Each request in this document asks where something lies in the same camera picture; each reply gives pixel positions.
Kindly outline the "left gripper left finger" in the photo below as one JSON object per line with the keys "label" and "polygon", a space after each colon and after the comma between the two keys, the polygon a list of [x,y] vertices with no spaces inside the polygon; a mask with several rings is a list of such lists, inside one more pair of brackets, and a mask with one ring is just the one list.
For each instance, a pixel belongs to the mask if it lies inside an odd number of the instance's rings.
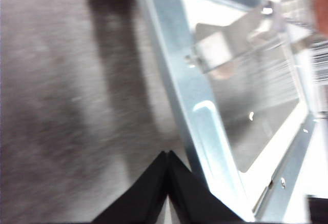
{"label": "left gripper left finger", "polygon": [[92,223],[156,223],[167,196],[167,155],[151,162],[137,181]]}

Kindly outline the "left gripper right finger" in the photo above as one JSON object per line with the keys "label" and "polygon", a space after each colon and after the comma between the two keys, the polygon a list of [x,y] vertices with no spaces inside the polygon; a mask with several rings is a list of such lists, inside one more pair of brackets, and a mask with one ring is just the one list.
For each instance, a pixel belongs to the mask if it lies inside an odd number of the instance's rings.
{"label": "left gripper right finger", "polygon": [[167,153],[167,191],[181,223],[244,223],[173,152]]}

